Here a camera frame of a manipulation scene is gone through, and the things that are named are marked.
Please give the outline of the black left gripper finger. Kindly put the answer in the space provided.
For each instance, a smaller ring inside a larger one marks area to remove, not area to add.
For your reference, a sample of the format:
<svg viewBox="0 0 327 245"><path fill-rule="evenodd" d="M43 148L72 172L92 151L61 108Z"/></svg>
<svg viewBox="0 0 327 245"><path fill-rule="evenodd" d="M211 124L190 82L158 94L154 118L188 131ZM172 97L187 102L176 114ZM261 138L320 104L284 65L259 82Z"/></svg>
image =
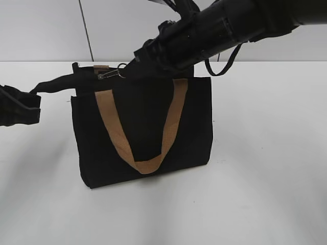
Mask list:
<svg viewBox="0 0 327 245"><path fill-rule="evenodd" d="M1 126L33 125L40 120L41 97L1 86Z"/></svg>

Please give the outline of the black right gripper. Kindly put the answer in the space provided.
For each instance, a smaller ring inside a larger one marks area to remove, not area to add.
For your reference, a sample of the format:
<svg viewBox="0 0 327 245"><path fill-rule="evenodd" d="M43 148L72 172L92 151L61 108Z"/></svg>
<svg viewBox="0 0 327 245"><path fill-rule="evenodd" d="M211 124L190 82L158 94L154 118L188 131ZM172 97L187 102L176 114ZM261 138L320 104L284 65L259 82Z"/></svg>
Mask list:
<svg viewBox="0 0 327 245"><path fill-rule="evenodd" d="M159 34L134 52L125 74L179 74L202 61L200 25L165 21Z"/></svg>

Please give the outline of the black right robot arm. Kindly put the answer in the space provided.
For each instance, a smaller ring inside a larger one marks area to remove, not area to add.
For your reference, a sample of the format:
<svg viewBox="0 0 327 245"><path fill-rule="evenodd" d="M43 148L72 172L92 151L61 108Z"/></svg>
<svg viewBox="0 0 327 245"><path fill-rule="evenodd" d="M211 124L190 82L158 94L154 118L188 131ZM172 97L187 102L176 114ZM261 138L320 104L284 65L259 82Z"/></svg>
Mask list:
<svg viewBox="0 0 327 245"><path fill-rule="evenodd" d="M298 26L326 24L326 1L166 1L179 21L159 25L122 70L128 78L169 77L229 48L290 34Z"/></svg>

